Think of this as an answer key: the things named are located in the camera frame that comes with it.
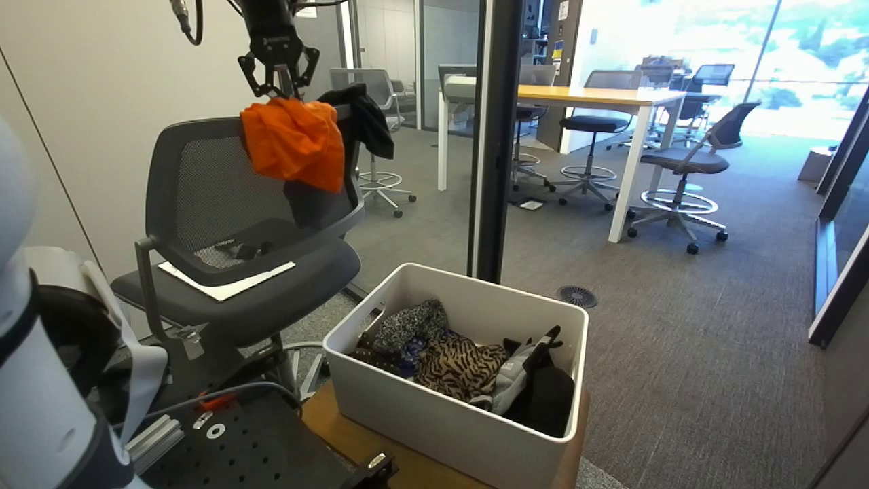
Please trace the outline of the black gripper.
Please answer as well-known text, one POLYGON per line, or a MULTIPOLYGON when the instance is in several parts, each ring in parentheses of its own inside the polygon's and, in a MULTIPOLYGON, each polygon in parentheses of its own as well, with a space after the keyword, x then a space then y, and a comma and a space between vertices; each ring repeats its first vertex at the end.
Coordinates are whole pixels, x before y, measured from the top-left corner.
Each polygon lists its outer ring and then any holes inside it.
MULTIPOLYGON (((320 49, 304 46, 299 41, 299 33, 293 27, 296 3, 293 0, 239 0, 247 35, 250 35, 250 52, 261 62, 296 62, 291 68, 293 73, 293 95, 301 98, 301 92, 310 87, 320 49)), ((239 71, 255 98, 272 95, 272 82, 255 79, 255 57, 242 54, 236 57, 239 71)))

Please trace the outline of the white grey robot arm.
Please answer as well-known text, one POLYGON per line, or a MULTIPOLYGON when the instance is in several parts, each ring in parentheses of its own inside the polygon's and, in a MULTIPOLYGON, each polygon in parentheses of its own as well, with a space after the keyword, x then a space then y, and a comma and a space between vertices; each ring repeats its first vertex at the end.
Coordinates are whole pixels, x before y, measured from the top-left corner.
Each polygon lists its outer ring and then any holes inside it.
POLYGON ((152 416, 168 353, 138 342, 92 261, 73 264, 130 350, 122 432, 87 405, 41 321, 38 277, 24 253, 35 217, 33 187, 27 155, 11 125, 0 122, 0 484, 3 489, 149 489, 138 475, 144 462, 128 454, 128 443, 152 416))

